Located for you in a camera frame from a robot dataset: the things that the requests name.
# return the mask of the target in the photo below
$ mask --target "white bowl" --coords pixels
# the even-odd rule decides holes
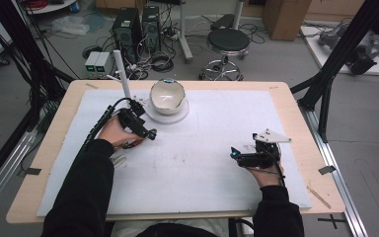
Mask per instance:
[[[167,78],[156,82],[150,90],[150,101],[163,115],[173,115],[183,108],[186,92],[178,81]]]

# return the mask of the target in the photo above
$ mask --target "computer tower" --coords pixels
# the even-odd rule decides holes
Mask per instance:
[[[143,30],[144,47],[146,52],[156,52],[161,50],[161,30],[159,20],[159,7],[147,6],[143,8],[141,18]]]
[[[140,18],[137,8],[120,8],[113,24],[116,48],[121,49],[124,65],[139,61],[139,45],[142,41]]]

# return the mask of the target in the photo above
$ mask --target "brown box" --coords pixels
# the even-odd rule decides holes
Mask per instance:
[[[267,0],[263,22],[271,40],[295,40],[312,0]]]
[[[146,0],[95,0],[95,6],[101,9],[120,9],[138,8],[139,12],[143,10]]]

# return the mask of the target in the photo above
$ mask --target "table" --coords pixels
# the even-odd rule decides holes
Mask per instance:
[[[293,139],[292,152],[303,176],[312,208],[301,210],[302,214],[341,213],[344,204],[335,182],[330,174],[321,175],[319,169],[325,166],[319,149],[303,119],[288,86],[282,82],[207,82],[180,81],[186,90],[258,90],[269,91],[287,136]],[[150,89],[154,81],[131,81],[130,90]],[[70,122],[73,120],[86,90],[120,89],[115,81],[78,80],[70,84],[69,89],[54,117],[54,120],[42,142],[32,168],[40,168],[38,176],[27,175],[7,214],[9,223],[43,222],[37,217],[52,164],[62,146]],[[203,212],[180,214],[139,214],[109,215],[108,220],[168,219],[168,218],[210,218],[252,216],[251,211]]]

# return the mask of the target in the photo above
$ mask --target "chair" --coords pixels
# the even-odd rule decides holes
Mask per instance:
[[[248,52],[250,40],[242,32],[234,29],[217,29],[207,36],[207,46],[221,54],[221,60],[209,62],[198,76],[198,79],[207,78],[216,81],[226,77],[229,81],[242,81],[243,75],[239,67],[229,61],[229,56],[239,55],[241,58]]]

